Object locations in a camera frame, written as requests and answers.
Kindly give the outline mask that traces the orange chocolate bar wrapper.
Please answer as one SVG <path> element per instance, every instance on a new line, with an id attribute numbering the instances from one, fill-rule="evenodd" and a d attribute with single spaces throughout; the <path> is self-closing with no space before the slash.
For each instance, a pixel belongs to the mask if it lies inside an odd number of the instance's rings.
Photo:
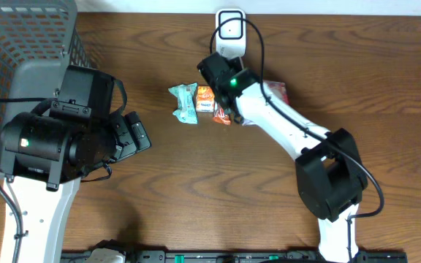
<path id="1" fill-rule="evenodd" d="M 217 103 L 215 103 L 213 111 L 213 121 L 228 126 L 231 124 L 230 117 L 224 112 L 224 109 Z"/>

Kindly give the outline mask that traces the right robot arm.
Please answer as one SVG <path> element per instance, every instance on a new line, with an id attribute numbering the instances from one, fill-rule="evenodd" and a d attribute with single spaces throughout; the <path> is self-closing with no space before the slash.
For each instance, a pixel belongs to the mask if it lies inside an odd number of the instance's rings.
<path id="1" fill-rule="evenodd" d="M 318 219 L 321 257 L 352 260 L 358 253 L 355 219 L 368 186 L 353 136 L 303 117 L 248 69 L 223 66 L 204 77 L 225 110 L 255 123 L 295 161 L 299 196 Z"/>

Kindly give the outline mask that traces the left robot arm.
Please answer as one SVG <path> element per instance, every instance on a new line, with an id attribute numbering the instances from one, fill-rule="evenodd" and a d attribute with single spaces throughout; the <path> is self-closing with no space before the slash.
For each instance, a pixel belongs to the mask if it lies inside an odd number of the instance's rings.
<path id="1" fill-rule="evenodd" d="M 96 169 L 111 170 L 151 146 L 139 116 L 82 117 L 20 113 L 2 133 L 4 190 L 16 206 L 6 211 L 1 262 L 18 247 L 18 262 L 59 262 L 70 208 L 82 182 Z"/>

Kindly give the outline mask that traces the small orange box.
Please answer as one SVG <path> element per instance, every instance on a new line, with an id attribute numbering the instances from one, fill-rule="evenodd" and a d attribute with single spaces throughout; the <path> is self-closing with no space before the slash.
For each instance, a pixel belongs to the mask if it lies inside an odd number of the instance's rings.
<path id="1" fill-rule="evenodd" d="M 196 93 L 196 111 L 211 113 L 215 107 L 215 96 L 209 86 L 199 86 Z"/>

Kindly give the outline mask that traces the teal snack packet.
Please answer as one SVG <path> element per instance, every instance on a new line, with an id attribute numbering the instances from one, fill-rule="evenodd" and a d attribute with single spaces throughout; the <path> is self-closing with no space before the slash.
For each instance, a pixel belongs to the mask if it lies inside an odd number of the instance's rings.
<path id="1" fill-rule="evenodd" d="M 168 91 L 177 98 L 177 109 L 172 113 L 181 123 L 197 124 L 197 112 L 194 106 L 194 94 L 197 83 L 181 84 L 169 88 Z"/>

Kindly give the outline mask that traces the red purple rice packet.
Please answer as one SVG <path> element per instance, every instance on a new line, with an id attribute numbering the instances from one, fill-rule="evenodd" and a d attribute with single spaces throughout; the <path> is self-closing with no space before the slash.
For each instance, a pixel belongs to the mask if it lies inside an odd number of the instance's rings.
<path id="1" fill-rule="evenodd" d="M 282 100 L 285 104 L 289 104 L 289 98 L 287 96 L 286 84 L 276 81 L 264 80 L 264 85 L 266 85 L 270 91 Z"/>

